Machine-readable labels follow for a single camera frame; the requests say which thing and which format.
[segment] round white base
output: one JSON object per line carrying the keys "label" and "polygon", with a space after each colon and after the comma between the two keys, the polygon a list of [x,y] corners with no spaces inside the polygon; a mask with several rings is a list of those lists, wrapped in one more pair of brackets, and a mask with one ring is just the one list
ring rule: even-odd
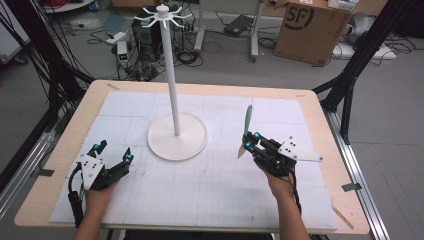
{"label": "round white base", "polygon": [[179,117],[180,136],[175,136],[172,114],[157,119],[149,129],[149,146],[163,159],[190,159],[199,154],[208,142],[208,131],[201,119],[190,113],[179,113]]}

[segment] concrete floor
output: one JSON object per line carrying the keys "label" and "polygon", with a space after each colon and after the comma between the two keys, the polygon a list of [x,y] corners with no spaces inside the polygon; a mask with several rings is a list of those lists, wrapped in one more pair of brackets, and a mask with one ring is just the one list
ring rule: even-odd
{"label": "concrete floor", "polygon": [[[110,8],[98,13],[102,21],[107,21],[107,11]],[[281,24],[281,20],[270,19],[263,24],[275,26]],[[216,18],[210,19],[210,26],[222,29]],[[89,45],[89,33],[69,35],[71,49],[96,78],[110,76],[116,69],[110,46]],[[424,47],[424,40],[413,41]],[[249,46],[249,41],[208,33],[201,52],[203,65],[177,67],[176,80],[193,84],[312,89],[336,77],[347,63],[332,60],[325,67],[312,67],[275,57],[272,50],[261,47],[258,61],[252,63],[248,57],[240,57],[249,54]],[[383,61],[379,67],[369,64],[355,88],[350,140],[391,239],[424,239],[424,188],[420,177],[424,172],[423,61],[424,52],[414,51],[400,54],[394,61]],[[164,78],[160,75],[154,81],[164,81]],[[1,170],[45,113],[46,103],[31,64],[9,65],[0,70]],[[30,178],[0,221],[1,238],[70,239],[74,229],[23,228],[14,224],[14,216],[33,181]],[[330,239],[372,239],[372,236],[331,235]]]}

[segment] green object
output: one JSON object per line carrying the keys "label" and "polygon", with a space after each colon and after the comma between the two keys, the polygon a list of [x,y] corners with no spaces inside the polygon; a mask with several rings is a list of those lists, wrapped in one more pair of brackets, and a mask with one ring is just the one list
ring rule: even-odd
{"label": "green object", "polygon": [[252,118],[252,104],[247,107],[246,118],[244,119],[244,135],[247,135],[249,130],[250,119]]}

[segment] person's arm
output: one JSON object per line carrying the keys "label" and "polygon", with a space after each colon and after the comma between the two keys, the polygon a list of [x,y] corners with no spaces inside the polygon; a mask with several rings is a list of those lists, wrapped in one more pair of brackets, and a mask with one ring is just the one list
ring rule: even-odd
{"label": "person's arm", "polygon": [[276,178],[266,171],[264,173],[268,178],[272,194],[277,199],[280,239],[309,240],[310,238],[294,200],[290,183]]}
{"label": "person's arm", "polygon": [[97,240],[99,238],[103,216],[118,182],[100,191],[88,190],[85,192],[86,210],[74,240]]}

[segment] white mounting plate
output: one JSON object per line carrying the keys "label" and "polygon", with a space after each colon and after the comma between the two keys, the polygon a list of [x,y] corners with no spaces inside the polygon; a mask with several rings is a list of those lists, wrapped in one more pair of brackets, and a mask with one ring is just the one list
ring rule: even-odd
{"label": "white mounting plate", "polygon": [[97,175],[99,175],[100,170],[102,170],[103,161],[100,159],[93,158],[88,155],[84,155],[81,158],[81,168],[82,168],[82,179],[84,179],[84,189],[90,189],[93,185],[94,180]]}
{"label": "white mounting plate", "polygon": [[281,144],[278,149],[281,155],[292,158],[297,161],[315,161],[319,162],[323,158],[314,152],[311,148],[307,147],[302,142],[290,136],[286,141]]}

